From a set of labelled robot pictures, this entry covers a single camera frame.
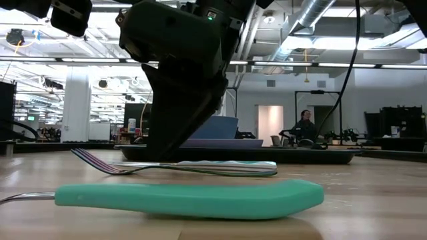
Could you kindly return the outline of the dark green tray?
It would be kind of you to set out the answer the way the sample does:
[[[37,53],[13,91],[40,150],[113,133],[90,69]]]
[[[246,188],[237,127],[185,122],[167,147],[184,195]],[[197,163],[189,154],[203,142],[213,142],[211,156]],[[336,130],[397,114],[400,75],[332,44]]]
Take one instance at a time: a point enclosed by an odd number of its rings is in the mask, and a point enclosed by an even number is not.
[[[314,150],[262,147],[258,149],[216,149],[184,147],[175,150],[161,162],[180,161],[273,161],[279,164],[346,165],[358,150]]]

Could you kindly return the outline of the black cabinet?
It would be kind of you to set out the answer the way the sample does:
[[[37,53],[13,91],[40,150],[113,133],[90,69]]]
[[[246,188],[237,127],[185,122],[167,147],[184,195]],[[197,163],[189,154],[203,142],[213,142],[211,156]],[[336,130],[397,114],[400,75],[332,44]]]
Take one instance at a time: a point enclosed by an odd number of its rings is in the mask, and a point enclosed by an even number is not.
[[[427,115],[422,107],[383,107],[378,113],[364,112],[369,138],[398,135],[423,138],[427,136]]]

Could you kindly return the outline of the blue bowl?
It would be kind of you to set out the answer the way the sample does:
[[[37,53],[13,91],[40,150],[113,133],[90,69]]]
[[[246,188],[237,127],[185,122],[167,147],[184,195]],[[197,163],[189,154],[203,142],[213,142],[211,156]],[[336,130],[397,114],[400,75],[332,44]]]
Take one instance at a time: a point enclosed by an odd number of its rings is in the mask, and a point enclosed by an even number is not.
[[[237,128],[238,118],[213,115],[190,136],[190,139],[233,139]]]

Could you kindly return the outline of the black station frame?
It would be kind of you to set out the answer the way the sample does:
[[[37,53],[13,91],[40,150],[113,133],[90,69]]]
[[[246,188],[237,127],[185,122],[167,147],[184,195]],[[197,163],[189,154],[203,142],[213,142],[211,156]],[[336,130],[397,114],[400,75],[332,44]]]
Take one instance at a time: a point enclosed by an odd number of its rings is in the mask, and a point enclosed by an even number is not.
[[[238,117],[238,88],[228,87],[227,92],[234,101],[233,103],[234,117]]]
[[[296,135],[296,143],[299,146],[302,147],[308,147],[308,146],[312,146],[314,147],[315,143],[314,143],[314,138],[318,138],[320,136],[320,131],[324,125],[324,123],[326,122],[326,120],[332,115],[332,113],[336,110],[336,108],[339,108],[339,128],[340,128],[340,134],[339,135],[335,135],[334,138],[335,139],[339,139],[340,143],[339,145],[343,145],[343,138],[342,138],[342,133],[343,133],[343,125],[342,125],[342,96],[340,95],[339,91],[323,91],[323,90],[311,90],[311,91],[295,91],[294,92],[294,100],[295,100],[295,111],[298,110],[298,100],[297,100],[297,95],[298,93],[309,93],[311,95],[323,95],[323,94],[337,94],[338,97],[336,98],[336,102],[334,104],[334,106],[330,109],[330,111],[328,112],[328,114],[324,117],[324,119],[321,122],[321,125],[318,127],[318,132],[316,133],[316,136],[313,137],[313,139],[311,138],[303,138],[302,135],[300,135],[299,133]]]

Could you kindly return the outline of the silver ventilation duct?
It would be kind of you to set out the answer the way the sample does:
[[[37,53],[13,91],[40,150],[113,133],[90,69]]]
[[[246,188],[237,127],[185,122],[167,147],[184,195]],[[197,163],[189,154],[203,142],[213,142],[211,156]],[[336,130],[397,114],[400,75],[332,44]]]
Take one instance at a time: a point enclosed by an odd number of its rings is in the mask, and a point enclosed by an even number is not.
[[[301,9],[286,17],[280,32],[282,42],[269,60],[285,61],[294,49],[298,49],[291,46],[294,33],[303,31],[304,35],[313,35],[316,23],[335,2],[336,0],[303,0]]]

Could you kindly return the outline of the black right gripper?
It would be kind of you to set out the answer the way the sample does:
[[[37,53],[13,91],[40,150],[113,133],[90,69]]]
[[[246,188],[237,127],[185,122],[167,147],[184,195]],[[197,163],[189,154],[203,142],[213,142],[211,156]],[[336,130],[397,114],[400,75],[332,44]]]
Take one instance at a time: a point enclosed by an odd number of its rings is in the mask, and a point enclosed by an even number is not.
[[[153,101],[146,156],[168,159],[219,108],[228,86],[224,71],[256,0],[195,0],[179,8],[137,0],[119,11],[119,46],[143,64]]]

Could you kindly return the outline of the lavender plate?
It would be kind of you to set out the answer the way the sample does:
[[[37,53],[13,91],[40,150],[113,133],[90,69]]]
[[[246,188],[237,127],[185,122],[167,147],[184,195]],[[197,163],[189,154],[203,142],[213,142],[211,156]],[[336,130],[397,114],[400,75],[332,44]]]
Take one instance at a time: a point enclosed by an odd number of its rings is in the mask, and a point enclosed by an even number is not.
[[[262,139],[188,139],[181,147],[213,149],[257,149],[263,144]]]

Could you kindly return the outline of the white building column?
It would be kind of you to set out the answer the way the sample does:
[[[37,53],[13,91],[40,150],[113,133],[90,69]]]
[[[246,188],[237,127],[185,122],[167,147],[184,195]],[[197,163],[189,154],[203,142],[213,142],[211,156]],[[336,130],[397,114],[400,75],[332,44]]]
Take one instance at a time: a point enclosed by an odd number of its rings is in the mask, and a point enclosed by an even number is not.
[[[61,142],[89,139],[91,83],[86,67],[67,68]]]

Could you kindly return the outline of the iridescent metal fork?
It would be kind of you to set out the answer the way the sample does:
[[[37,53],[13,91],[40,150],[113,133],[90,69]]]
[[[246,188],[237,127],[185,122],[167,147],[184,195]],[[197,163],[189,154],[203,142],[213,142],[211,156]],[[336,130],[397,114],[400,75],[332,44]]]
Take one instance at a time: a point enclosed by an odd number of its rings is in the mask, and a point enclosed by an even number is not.
[[[109,175],[133,175],[148,169],[165,169],[219,175],[224,177],[269,177],[278,173],[272,161],[180,161],[178,163],[108,163],[84,149],[71,152],[95,169]]]

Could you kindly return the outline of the spoon with mint handle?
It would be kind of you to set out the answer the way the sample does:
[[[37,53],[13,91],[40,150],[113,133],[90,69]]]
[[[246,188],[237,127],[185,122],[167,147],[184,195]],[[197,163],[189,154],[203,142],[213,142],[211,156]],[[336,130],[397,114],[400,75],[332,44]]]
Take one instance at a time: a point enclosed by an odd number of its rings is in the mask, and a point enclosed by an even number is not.
[[[290,179],[265,185],[78,184],[53,192],[13,195],[13,201],[54,200],[57,206],[139,211],[216,219],[279,219],[324,201],[321,185]]]

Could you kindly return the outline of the black monitor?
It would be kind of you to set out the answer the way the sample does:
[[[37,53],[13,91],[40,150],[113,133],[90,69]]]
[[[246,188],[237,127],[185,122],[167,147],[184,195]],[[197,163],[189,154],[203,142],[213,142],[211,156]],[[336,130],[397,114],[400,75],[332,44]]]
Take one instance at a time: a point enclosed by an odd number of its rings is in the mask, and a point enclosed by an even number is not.
[[[151,104],[147,103],[126,103],[124,111],[124,127],[128,127],[128,119],[135,118],[136,129],[142,131],[143,134],[149,131],[149,118],[151,113]]]

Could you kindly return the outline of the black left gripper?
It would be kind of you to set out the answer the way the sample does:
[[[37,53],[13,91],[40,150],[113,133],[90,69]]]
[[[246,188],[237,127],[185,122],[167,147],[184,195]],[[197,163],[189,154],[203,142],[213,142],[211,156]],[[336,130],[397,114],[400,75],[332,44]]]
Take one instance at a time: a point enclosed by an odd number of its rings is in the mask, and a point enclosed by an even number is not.
[[[82,37],[88,27],[91,0],[52,0],[51,25],[69,35]]]

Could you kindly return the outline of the black panel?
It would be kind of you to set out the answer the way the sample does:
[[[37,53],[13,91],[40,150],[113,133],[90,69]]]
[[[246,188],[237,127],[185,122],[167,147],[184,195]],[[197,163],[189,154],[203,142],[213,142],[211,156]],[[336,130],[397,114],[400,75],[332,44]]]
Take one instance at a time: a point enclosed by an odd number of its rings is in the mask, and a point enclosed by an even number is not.
[[[12,139],[15,90],[14,84],[0,82],[0,142]]]

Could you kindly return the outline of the person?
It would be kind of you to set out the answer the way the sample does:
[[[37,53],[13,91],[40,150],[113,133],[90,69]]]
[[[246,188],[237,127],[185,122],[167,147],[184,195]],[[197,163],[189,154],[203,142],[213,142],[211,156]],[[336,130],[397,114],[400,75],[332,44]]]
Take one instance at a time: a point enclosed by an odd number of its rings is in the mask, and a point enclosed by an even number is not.
[[[309,139],[315,141],[317,129],[310,120],[311,112],[309,110],[303,110],[300,117],[301,119],[291,128],[290,134],[298,140]]]

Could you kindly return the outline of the LED light bar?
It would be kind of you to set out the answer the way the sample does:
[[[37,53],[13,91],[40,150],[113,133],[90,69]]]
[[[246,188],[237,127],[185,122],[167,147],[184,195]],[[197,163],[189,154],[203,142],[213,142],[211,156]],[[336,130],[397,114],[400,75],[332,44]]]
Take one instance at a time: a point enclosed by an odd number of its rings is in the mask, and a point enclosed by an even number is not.
[[[0,56],[0,61],[20,63],[46,63],[48,65],[136,65],[139,62],[133,59],[114,58],[54,58],[54,57],[13,57]],[[319,67],[319,68],[346,68],[349,63],[316,63],[316,62],[277,62],[277,61],[230,61],[230,65],[256,66],[256,67]],[[354,63],[357,69],[403,69],[403,70],[427,70],[427,65],[413,64],[380,64],[380,63]]]

